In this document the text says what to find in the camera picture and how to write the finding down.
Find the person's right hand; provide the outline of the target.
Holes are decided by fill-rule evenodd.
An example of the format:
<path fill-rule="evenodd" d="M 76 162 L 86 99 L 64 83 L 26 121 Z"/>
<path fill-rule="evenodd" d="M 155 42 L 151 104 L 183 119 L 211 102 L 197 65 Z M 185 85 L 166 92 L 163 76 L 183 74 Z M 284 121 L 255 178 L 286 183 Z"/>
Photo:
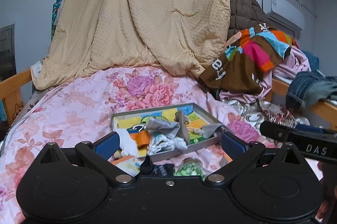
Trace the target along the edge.
<path fill-rule="evenodd" d="M 326 220 L 326 214 L 331 207 L 331 203 L 336 202 L 336 165 L 319 162 L 318 169 L 322 172 L 323 177 L 320 180 L 324 189 L 324 200 L 322 201 L 318 211 L 317 218 Z"/>

